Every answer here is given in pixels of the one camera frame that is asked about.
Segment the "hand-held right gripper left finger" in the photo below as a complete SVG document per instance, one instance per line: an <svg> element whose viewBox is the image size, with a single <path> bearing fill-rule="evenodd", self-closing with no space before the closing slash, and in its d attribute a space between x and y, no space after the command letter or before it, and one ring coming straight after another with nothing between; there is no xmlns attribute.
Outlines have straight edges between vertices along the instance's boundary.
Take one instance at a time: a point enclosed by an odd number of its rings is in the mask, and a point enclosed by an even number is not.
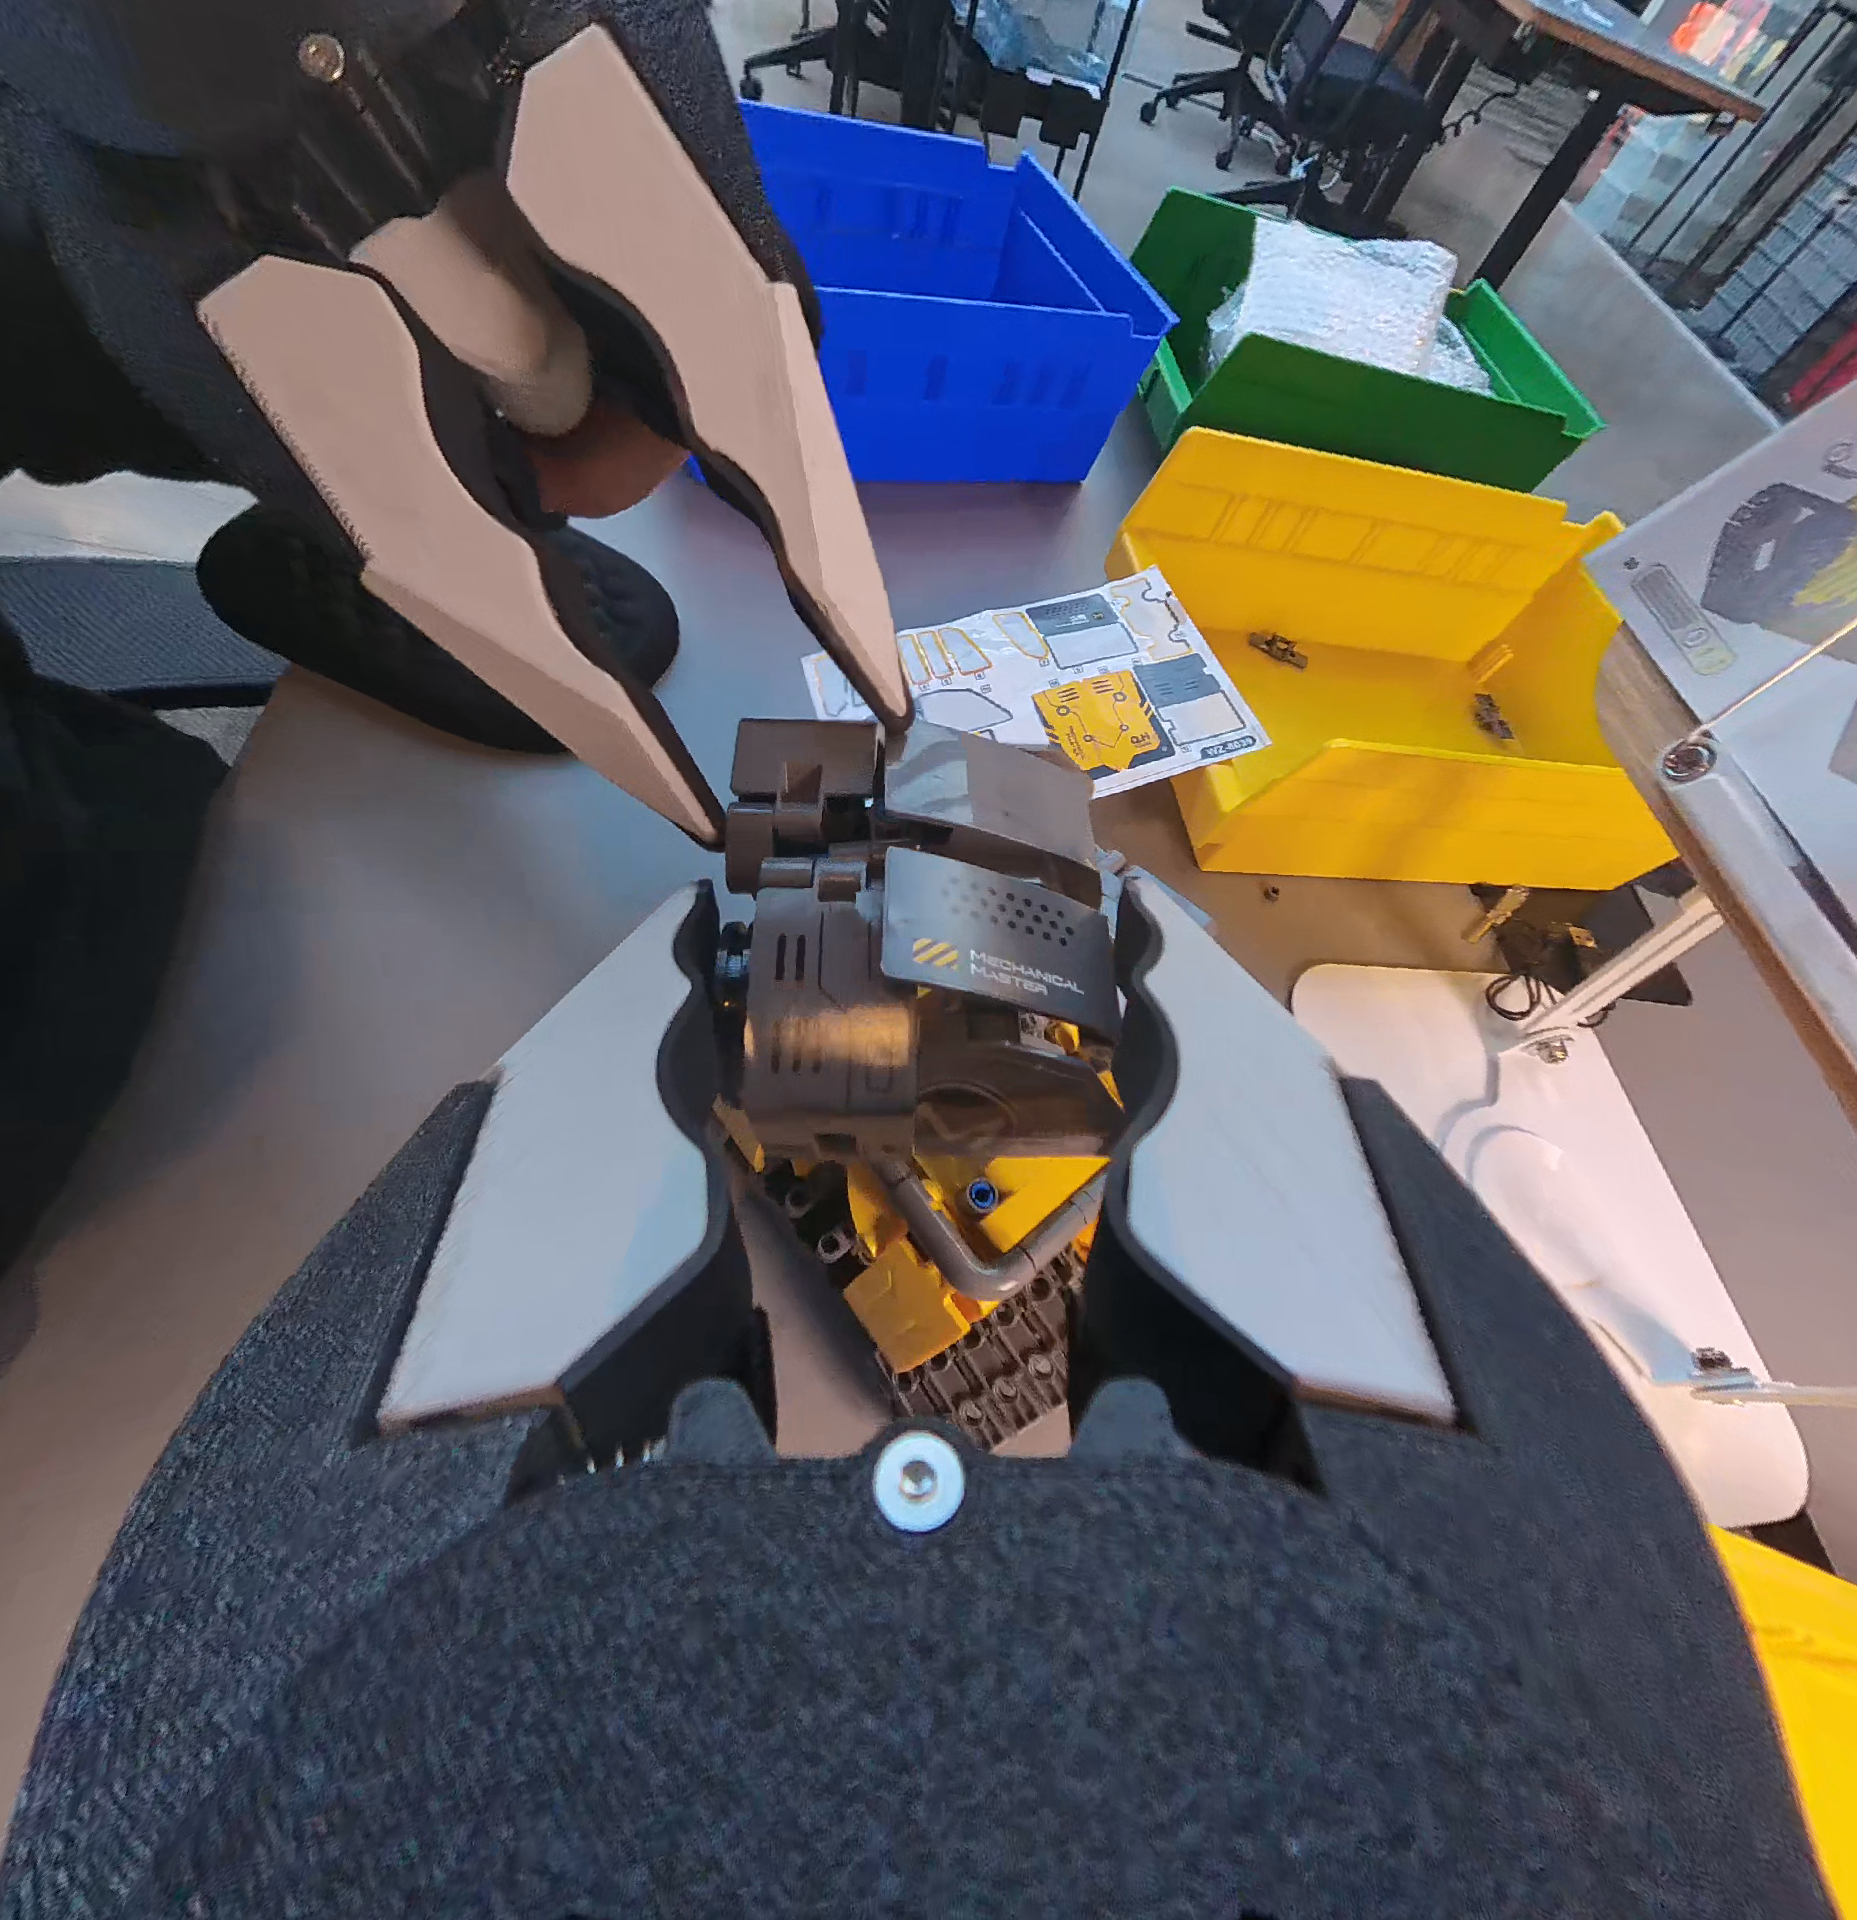
<svg viewBox="0 0 1857 1920"><path fill-rule="evenodd" d="M715 1137L716 934L713 884L677 891L496 1065L383 1432L556 1406L584 1443L650 1443L695 1380L757 1391Z"/></svg>

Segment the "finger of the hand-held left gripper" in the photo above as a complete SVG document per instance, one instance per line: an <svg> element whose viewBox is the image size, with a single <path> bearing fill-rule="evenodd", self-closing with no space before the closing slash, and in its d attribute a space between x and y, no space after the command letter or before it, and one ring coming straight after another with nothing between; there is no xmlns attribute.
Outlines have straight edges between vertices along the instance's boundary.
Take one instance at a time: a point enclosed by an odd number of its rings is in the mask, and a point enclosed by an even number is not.
<svg viewBox="0 0 1857 1920"><path fill-rule="evenodd" d="M724 806L526 503L526 464L381 276L266 254L199 301L223 359L363 558L364 590L573 755L724 845Z"/></svg>
<svg viewBox="0 0 1857 1920"><path fill-rule="evenodd" d="M509 195L666 364L684 441L772 540L790 600L891 733L913 723L861 494L795 286L751 256L604 23L525 73Z"/></svg>

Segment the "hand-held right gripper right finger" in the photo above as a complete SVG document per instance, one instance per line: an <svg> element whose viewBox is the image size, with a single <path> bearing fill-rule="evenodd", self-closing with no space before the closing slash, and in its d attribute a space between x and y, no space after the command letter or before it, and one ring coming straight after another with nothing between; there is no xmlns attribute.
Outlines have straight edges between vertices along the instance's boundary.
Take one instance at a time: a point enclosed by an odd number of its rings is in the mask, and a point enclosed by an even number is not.
<svg viewBox="0 0 1857 1920"><path fill-rule="evenodd" d="M1086 1275L1086 1391L1164 1389L1181 1432L1296 1432L1300 1402L1460 1406L1325 1047L1156 877L1114 936L1123 1128Z"/></svg>

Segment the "yellow grey brick robot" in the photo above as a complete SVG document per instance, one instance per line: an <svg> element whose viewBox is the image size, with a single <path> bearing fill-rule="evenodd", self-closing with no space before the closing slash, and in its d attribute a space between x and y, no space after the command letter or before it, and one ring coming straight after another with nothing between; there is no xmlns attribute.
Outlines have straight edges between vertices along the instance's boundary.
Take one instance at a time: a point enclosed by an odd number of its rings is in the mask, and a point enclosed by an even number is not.
<svg viewBox="0 0 1857 1920"><path fill-rule="evenodd" d="M988 1452L1067 1404L1123 1128L1119 860L1056 749L750 718L715 958L726 1135L895 1413Z"/></svg>

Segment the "person's left forearm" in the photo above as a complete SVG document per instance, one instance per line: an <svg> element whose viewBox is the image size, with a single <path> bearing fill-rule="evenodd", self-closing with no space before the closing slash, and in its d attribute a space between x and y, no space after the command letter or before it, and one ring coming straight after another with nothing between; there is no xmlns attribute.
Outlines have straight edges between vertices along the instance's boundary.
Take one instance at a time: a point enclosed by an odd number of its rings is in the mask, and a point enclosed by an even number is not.
<svg viewBox="0 0 1857 1920"><path fill-rule="evenodd" d="M0 481L108 472L234 483L143 397L94 336L22 201L0 187Z"/></svg>

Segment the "white book stand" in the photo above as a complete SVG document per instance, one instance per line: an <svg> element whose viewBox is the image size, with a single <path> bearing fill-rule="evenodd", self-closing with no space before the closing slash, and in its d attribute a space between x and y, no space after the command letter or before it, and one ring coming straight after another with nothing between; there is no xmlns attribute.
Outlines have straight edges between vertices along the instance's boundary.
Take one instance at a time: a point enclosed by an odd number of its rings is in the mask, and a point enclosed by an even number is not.
<svg viewBox="0 0 1857 1920"><path fill-rule="evenodd" d="M1505 1021L1464 972L1319 965L1293 1009L1380 1080L1580 1321L1710 1520L1808 1553L1807 1406L1857 1386L1770 1376L1590 1022L1722 925L1756 930L1857 1080L1857 923L1707 724L1650 663L1650 792L1694 885L1559 1000Z"/></svg>

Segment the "blue plastic bin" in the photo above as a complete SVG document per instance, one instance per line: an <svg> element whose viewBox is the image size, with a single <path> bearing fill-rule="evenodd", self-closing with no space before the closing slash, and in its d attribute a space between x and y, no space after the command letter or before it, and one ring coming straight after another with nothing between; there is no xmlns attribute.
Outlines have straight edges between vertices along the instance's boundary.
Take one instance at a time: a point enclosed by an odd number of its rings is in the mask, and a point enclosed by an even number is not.
<svg viewBox="0 0 1857 1920"><path fill-rule="evenodd" d="M1082 481L1174 311L1033 154L745 103L861 481Z"/></svg>

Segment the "yellow plastic bin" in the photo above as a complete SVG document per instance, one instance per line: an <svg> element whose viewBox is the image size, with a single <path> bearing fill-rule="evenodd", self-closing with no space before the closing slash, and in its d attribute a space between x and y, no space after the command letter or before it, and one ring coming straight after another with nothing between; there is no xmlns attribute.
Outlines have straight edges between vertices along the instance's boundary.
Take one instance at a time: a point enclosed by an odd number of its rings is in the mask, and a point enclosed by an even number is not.
<svg viewBox="0 0 1857 1920"><path fill-rule="evenodd" d="M1183 432L1108 566L1164 570L1270 733L1171 781L1199 865L1594 893L1660 869L1675 848L1596 718L1619 612L1586 560L1621 530L1529 492ZM1476 691L1514 744L1476 728Z"/></svg>
<svg viewBox="0 0 1857 1920"><path fill-rule="evenodd" d="M1710 1528L1746 1621L1804 1822L1840 1915L1857 1917L1857 1585Z"/></svg>

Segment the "sticker sheet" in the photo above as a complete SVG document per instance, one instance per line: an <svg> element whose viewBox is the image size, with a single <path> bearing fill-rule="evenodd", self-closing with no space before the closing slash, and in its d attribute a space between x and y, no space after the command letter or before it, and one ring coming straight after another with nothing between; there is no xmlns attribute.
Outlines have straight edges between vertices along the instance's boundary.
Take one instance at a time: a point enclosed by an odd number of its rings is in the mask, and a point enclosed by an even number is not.
<svg viewBox="0 0 1857 1920"><path fill-rule="evenodd" d="M1158 566L905 630L897 649L921 724L1056 751L1097 798L1270 747Z"/></svg>

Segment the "bubble wrap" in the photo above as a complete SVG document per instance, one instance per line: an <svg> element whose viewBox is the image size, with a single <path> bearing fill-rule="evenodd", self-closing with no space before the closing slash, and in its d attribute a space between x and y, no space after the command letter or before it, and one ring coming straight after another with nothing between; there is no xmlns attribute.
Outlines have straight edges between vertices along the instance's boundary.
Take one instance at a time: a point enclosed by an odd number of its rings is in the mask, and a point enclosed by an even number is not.
<svg viewBox="0 0 1857 1920"><path fill-rule="evenodd" d="M1492 392L1487 369L1447 315L1460 269L1447 248L1349 241L1263 211L1253 227L1252 265L1207 318L1206 374L1255 334Z"/></svg>

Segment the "green plastic bin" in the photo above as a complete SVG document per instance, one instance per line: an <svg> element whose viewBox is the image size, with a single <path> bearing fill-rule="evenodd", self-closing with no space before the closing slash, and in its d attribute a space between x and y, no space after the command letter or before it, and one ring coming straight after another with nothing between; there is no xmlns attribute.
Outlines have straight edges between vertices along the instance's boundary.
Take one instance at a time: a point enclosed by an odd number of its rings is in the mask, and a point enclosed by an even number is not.
<svg viewBox="0 0 1857 1920"><path fill-rule="evenodd" d="M1259 210L1174 186L1132 251L1178 319L1137 391L1160 449L1188 429L1214 429L1536 492L1606 431L1486 281L1447 301L1491 380L1486 392L1255 334L1207 371L1207 315L1246 276L1255 221Z"/></svg>

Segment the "black mesh office chair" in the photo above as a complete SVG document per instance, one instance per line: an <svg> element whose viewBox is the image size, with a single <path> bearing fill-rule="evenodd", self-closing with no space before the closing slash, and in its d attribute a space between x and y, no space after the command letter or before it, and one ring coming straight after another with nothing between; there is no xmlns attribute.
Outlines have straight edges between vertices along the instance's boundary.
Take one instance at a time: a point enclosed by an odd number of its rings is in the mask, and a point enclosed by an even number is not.
<svg viewBox="0 0 1857 1920"><path fill-rule="evenodd" d="M1382 178L1396 157L1416 164L1442 135L1444 107L1396 64L1396 39L1371 49L1346 36L1354 5L1206 1L1210 27L1189 30L1235 51L1233 64L1178 75L1139 107L1218 95L1227 138L1214 164L1227 170L1239 146L1270 133L1280 178L1233 187L1223 201L1276 207L1349 239L1398 239L1382 211Z"/></svg>

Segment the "instruction booklet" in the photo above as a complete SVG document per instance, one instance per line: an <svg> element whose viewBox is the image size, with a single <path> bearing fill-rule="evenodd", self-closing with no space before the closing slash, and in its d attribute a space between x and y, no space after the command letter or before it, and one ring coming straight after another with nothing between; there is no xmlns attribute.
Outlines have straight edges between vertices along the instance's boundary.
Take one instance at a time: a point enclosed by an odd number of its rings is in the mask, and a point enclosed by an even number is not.
<svg viewBox="0 0 1857 1920"><path fill-rule="evenodd" d="M1857 923L1857 380L1587 571Z"/></svg>

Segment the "wooden table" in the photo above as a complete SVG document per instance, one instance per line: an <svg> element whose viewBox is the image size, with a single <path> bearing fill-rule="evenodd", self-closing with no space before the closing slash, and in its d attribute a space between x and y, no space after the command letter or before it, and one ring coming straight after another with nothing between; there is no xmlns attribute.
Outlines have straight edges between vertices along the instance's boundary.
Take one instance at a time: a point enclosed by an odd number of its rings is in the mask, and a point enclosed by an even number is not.
<svg viewBox="0 0 1857 1920"><path fill-rule="evenodd" d="M1498 290L1532 248L1550 215L1601 146L1622 107L1660 116L1707 115L1711 122L1756 126L1767 107L1716 70L1688 58L1621 5L1494 1L1519 30L1546 37L1590 68L1587 107L1544 166L1532 189L1496 234L1479 265L1481 282Z"/></svg>

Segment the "black parts drawer cabinet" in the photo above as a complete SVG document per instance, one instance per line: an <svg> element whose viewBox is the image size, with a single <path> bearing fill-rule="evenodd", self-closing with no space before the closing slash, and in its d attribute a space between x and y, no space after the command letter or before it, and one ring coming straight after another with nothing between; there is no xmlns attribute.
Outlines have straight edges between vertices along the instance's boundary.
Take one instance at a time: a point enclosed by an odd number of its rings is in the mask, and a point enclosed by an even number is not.
<svg viewBox="0 0 1857 1920"><path fill-rule="evenodd" d="M1617 248L1767 409L1804 413L1857 380L1857 113L1738 203L1694 199Z"/></svg>

